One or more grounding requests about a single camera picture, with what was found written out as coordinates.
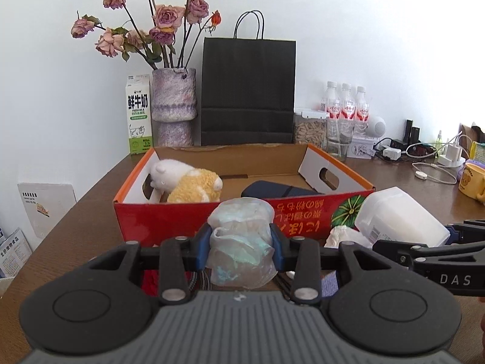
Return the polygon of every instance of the metal screw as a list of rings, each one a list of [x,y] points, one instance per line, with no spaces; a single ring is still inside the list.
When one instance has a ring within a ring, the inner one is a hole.
[[[162,293],[162,298],[167,301],[180,301],[185,298],[185,291],[181,289],[167,289]]]
[[[301,287],[295,290],[295,297],[302,300],[312,300],[318,297],[318,291],[311,287]]]

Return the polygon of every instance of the crumpled plastic wrap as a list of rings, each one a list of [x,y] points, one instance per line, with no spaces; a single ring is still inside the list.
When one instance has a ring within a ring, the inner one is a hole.
[[[360,231],[347,226],[336,226],[330,232],[325,242],[325,248],[338,248],[342,241],[352,241],[365,248],[372,248],[372,243]]]
[[[210,214],[207,267],[217,286],[256,289],[276,275],[271,230],[275,210],[266,201],[242,197],[224,201]]]

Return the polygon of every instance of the white round speaker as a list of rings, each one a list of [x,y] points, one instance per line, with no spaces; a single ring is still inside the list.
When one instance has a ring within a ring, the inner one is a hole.
[[[367,124],[365,135],[369,137],[382,137],[386,132],[386,123],[380,116],[370,115]]]

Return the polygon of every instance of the container lid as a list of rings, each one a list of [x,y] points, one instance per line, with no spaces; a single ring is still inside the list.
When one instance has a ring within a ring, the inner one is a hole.
[[[326,119],[328,112],[324,110],[312,110],[310,108],[295,108],[296,115],[300,115],[304,119]]]

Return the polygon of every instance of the white plush toy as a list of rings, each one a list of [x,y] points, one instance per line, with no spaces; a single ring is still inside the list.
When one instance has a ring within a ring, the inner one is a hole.
[[[173,192],[180,179],[194,168],[178,160],[163,159],[152,165],[150,186],[164,192]]]

